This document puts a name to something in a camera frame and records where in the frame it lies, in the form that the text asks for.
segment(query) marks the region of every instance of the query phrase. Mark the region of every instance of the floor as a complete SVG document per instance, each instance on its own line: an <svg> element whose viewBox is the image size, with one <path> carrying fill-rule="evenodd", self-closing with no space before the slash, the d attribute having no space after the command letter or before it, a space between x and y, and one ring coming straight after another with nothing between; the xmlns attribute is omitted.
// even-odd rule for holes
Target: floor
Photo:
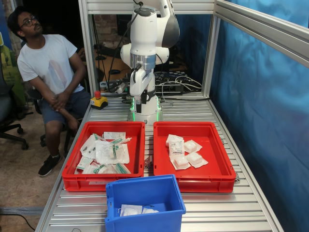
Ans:
<svg viewBox="0 0 309 232"><path fill-rule="evenodd" d="M59 151L62 160L48 176L39 177L38 171L49 153L46 147L40 145L40 136L45 133L42 115L36 113L34 107L30 107L28 112L34 114L13 123L20 123L24 133L19 135L17 129L8 132L24 138L29 145L28 150L22 150L20 142L0 139L0 211L4 207L26 211L40 209L35 215L24 215L35 228L64 161L66 132L61 134ZM17 216L0 216L0 226L2 232L32 231L25 220Z"/></svg>

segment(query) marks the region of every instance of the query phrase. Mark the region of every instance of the white t-shirt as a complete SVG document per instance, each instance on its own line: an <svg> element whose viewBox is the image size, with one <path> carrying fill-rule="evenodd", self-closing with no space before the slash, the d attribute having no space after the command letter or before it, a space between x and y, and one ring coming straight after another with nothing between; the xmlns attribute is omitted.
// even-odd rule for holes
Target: white t-shirt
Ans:
<svg viewBox="0 0 309 232"><path fill-rule="evenodd" d="M77 48L62 35L44 35L45 45L31 49L24 45L17 64L24 81L39 76L54 94L62 93L71 83L74 72L69 58ZM81 85L74 90L83 90Z"/></svg>

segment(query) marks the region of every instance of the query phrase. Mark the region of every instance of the brick wall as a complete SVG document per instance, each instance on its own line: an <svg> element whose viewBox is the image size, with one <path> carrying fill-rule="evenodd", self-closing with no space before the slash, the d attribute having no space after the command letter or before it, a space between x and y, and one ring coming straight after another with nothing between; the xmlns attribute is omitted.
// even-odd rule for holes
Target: brick wall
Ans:
<svg viewBox="0 0 309 232"><path fill-rule="evenodd" d="M99 43L109 47L116 48L121 40L117 30L117 17L114 14L95 15L95 22L98 31ZM124 43L128 43L128 38L124 38Z"/></svg>
<svg viewBox="0 0 309 232"><path fill-rule="evenodd" d="M9 15L13 12L11 0L2 0L2 4L4 8L4 16L5 19L7 20ZM9 35L11 39L12 49L17 59L21 49L20 39L17 36L15 36L10 30Z"/></svg>

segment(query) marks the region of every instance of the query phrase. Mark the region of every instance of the blue plastic bin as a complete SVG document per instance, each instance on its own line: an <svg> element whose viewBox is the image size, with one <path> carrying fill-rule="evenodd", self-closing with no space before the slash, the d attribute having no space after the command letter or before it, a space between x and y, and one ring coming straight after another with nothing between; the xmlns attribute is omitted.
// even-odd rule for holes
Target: blue plastic bin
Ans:
<svg viewBox="0 0 309 232"><path fill-rule="evenodd" d="M175 175L111 182L106 195L106 232L180 232L185 206ZM159 213L120 217L122 204L142 205Z"/></svg>

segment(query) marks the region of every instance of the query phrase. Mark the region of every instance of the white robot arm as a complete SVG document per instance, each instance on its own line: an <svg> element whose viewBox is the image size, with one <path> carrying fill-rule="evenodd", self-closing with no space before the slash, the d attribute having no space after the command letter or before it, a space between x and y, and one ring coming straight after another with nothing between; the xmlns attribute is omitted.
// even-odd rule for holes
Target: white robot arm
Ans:
<svg viewBox="0 0 309 232"><path fill-rule="evenodd" d="M170 0L142 0L143 6L134 10L131 43L121 49L122 60L135 71L130 79L130 94L134 97L134 113L150 116L160 110L155 95L156 64L165 63L169 48L179 38L179 25Z"/></svg>

